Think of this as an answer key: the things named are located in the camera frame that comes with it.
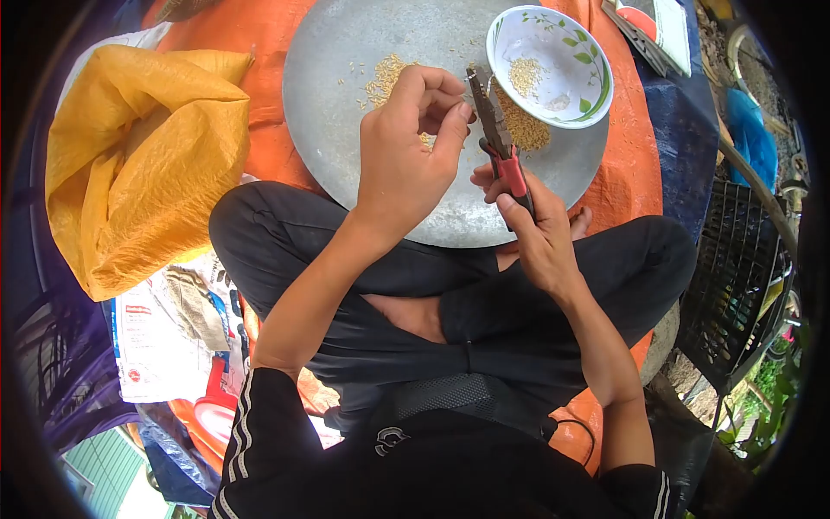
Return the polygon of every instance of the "right hand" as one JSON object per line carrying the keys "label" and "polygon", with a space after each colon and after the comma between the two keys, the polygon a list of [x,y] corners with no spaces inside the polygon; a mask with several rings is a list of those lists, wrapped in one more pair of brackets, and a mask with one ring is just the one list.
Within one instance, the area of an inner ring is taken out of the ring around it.
{"label": "right hand", "polygon": [[476,168],[470,181],[484,189],[484,201],[496,203],[501,216],[516,234],[521,266],[530,282],[558,300],[585,283],[574,255],[568,213],[560,197],[528,169],[524,171],[533,197],[536,224],[527,209],[509,194],[507,179],[493,179],[491,163]]}

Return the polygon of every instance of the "white bowl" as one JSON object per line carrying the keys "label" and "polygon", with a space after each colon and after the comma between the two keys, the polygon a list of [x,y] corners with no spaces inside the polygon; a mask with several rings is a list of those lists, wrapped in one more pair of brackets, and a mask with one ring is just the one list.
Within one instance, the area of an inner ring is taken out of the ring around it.
{"label": "white bowl", "polygon": [[[586,128],[611,107],[614,79],[605,52],[584,27],[561,12],[539,6],[504,11],[490,25],[486,50],[501,88],[544,123]],[[519,58],[539,64],[535,87],[521,87],[525,95],[510,81],[510,69]]]}

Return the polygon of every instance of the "black plastic crate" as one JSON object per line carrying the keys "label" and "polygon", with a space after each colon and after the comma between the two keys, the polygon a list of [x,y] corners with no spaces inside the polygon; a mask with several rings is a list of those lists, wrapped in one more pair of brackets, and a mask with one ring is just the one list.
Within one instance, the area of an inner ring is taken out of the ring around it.
{"label": "black plastic crate", "polygon": [[715,180],[675,346],[720,395],[759,358],[776,310],[758,322],[778,247],[778,231],[752,190]]}

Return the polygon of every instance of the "knee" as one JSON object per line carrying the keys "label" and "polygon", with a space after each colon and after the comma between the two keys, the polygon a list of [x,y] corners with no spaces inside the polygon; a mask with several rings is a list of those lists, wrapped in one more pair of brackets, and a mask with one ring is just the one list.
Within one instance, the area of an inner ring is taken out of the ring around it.
{"label": "knee", "polygon": [[651,237],[651,250],[660,258],[683,287],[688,285],[695,271],[697,246],[686,229],[673,218],[666,216],[647,216],[648,234]]}
{"label": "knee", "polygon": [[207,230],[214,248],[221,246],[229,233],[250,219],[247,218],[247,213],[251,211],[250,198],[254,194],[252,191],[255,191],[252,184],[255,183],[236,186],[223,194],[213,206]]}
{"label": "knee", "polygon": [[259,181],[236,186],[223,194],[213,206],[208,222],[214,248],[217,242],[225,241],[229,233],[238,233],[240,226],[252,223],[254,213],[274,214],[289,207],[286,201],[297,192],[300,190],[279,182]]}

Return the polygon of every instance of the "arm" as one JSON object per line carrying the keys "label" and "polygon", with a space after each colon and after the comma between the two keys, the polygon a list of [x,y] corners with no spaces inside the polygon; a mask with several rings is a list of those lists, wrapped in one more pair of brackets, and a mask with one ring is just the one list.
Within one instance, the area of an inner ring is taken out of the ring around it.
{"label": "arm", "polygon": [[[274,305],[252,368],[281,370],[296,383],[354,280],[438,205],[456,176],[473,119],[461,100],[464,90],[447,71],[409,66],[389,101],[364,117],[357,205]],[[418,137],[422,131],[437,133],[432,152]]]}
{"label": "arm", "polygon": [[581,275],[579,281],[569,294],[554,299],[579,343],[585,381],[603,406],[600,471],[633,463],[653,466],[654,443],[637,365]]}
{"label": "arm", "polygon": [[515,230],[527,277],[556,301],[574,330],[585,381],[603,406],[602,472],[634,463],[653,466],[652,432],[634,359],[579,272],[562,199],[526,173],[536,225],[527,210],[506,194],[510,189],[506,182],[493,182],[488,167],[476,169],[471,181],[485,189],[485,202],[496,202]]}

